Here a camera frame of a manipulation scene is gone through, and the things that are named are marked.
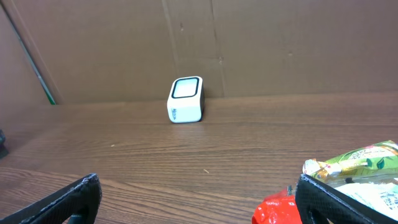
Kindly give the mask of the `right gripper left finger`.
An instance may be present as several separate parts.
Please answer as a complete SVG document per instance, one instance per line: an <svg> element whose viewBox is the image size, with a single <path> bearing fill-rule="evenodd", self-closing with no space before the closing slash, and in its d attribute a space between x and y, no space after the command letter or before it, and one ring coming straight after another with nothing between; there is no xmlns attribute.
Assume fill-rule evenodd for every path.
<svg viewBox="0 0 398 224"><path fill-rule="evenodd" d="M88 174L3 219L1 224L94 224L102 190L97 174Z"/></svg>

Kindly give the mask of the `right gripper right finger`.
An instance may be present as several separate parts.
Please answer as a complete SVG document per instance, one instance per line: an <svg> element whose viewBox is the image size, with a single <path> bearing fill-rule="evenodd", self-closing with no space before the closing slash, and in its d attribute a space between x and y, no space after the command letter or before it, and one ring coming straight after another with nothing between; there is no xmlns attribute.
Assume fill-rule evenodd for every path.
<svg viewBox="0 0 398 224"><path fill-rule="evenodd" d="M304 224L397 224L307 174L302 174L297 182L295 203Z"/></svg>

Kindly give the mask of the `orange spaghetti packet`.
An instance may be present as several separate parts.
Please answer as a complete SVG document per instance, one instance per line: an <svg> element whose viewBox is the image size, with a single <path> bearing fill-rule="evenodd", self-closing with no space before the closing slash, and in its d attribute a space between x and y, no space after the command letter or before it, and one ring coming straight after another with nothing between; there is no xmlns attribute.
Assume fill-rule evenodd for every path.
<svg viewBox="0 0 398 224"><path fill-rule="evenodd" d="M266 197L255 209L251 223L302 224L292 186L289 185L279 193Z"/></svg>

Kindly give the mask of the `green juice carton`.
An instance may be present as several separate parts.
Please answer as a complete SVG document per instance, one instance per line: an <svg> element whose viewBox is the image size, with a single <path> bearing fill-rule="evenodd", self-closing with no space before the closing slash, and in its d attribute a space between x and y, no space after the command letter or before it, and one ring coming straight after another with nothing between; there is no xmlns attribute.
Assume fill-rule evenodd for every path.
<svg viewBox="0 0 398 224"><path fill-rule="evenodd" d="M350 177L374 177L397 173L397 144L388 140L339 155L325 162L309 159L302 172L321 182Z"/></svg>

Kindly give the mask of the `white cream tube gold cap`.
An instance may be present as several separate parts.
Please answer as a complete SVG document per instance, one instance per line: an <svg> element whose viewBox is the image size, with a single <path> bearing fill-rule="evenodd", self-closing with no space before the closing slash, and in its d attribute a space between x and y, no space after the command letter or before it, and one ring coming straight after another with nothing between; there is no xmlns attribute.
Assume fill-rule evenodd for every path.
<svg viewBox="0 0 398 224"><path fill-rule="evenodd" d="M397 220L397 176L346 178L329 186L356 201Z"/></svg>

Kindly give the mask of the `white barcode scanner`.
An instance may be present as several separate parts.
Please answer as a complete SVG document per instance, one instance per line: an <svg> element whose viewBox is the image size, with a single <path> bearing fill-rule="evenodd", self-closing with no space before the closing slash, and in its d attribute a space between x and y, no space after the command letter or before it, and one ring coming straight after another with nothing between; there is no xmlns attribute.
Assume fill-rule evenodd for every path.
<svg viewBox="0 0 398 224"><path fill-rule="evenodd" d="M182 77L172 83L167 100L169 120L173 123L195 123L203 117L205 94L199 76Z"/></svg>

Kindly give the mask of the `grey plastic basket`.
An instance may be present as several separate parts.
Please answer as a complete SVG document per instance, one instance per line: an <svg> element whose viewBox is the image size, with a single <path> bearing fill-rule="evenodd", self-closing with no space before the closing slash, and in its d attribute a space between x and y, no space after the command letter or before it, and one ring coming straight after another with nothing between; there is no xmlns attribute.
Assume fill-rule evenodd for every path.
<svg viewBox="0 0 398 224"><path fill-rule="evenodd" d="M3 157L8 155L8 150L5 146L5 142L6 142L6 136L3 132L3 130L0 130L0 159L2 159Z"/></svg>

